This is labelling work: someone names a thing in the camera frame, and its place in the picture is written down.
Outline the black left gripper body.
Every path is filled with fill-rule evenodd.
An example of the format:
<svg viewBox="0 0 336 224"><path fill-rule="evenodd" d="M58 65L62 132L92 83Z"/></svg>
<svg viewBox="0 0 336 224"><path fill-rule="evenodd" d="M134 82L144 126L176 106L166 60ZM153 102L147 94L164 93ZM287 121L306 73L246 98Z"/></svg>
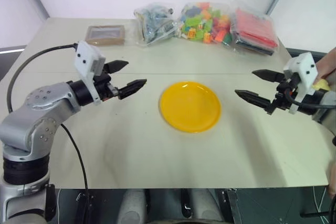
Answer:
<svg viewBox="0 0 336 224"><path fill-rule="evenodd" d="M111 83L111 77L107 73L102 73L99 76L94 76L93 84L100 97L101 101L106 101L114 97L120 99L119 89L114 87Z"/></svg>

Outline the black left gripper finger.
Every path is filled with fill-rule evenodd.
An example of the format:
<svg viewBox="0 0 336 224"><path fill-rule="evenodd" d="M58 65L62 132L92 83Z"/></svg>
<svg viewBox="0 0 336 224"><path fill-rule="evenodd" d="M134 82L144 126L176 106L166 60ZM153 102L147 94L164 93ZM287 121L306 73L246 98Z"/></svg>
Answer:
<svg viewBox="0 0 336 224"><path fill-rule="evenodd" d="M120 71L126 65L128 65L128 61L124 60L114 60L104 64L104 71L108 74L113 74L115 72Z"/></svg>
<svg viewBox="0 0 336 224"><path fill-rule="evenodd" d="M125 99L138 92L147 82L147 79L138 79L129 82L125 87L118 90L118 98Z"/></svg>

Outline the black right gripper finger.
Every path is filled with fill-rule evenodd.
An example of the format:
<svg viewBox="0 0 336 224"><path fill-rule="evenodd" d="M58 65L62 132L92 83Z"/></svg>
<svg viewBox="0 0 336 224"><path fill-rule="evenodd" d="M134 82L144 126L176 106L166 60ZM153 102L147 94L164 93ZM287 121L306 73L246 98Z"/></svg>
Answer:
<svg viewBox="0 0 336 224"><path fill-rule="evenodd" d="M271 101L260 97L259 94L248 91L248 90L235 90L235 93L245 100L246 102L255 105L257 107L262 108L266 111L269 115L272 115L274 112L274 108L271 106Z"/></svg>
<svg viewBox="0 0 336 224"><path fill-rule="evenodd" d="M277 83L282 82L285 78L283 73L268 70L268 69L254 70L252 74L256 75L257 77L265 81L277 82Z"/></svg>

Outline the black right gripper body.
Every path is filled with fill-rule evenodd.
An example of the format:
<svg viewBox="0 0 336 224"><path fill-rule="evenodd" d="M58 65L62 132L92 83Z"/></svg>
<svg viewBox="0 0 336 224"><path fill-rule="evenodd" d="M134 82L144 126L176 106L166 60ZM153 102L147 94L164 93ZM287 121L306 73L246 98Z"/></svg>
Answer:
<svg viewBox="0 0 336 224"><path fill-rule="evenodd" d="M277 93L272 101L273 109L289 109L291 102L286 98L286 94L291 95L299 84L299 75L294 73L289 79L283 73L276 74L275 82L279 83L276 87Z"/></svg>

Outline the person's bare hand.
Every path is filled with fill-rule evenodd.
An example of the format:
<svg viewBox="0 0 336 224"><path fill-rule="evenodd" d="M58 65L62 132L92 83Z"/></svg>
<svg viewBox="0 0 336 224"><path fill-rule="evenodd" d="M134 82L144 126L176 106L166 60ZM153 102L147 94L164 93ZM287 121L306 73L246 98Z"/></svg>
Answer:
<svg viewBox="0 0 336 224"><path fill-rule="evenodd" d="M317 83L320 79L326 79L329 75L335 72L335 48L331 49L316 63L318 75L315 79Z"/></svg>

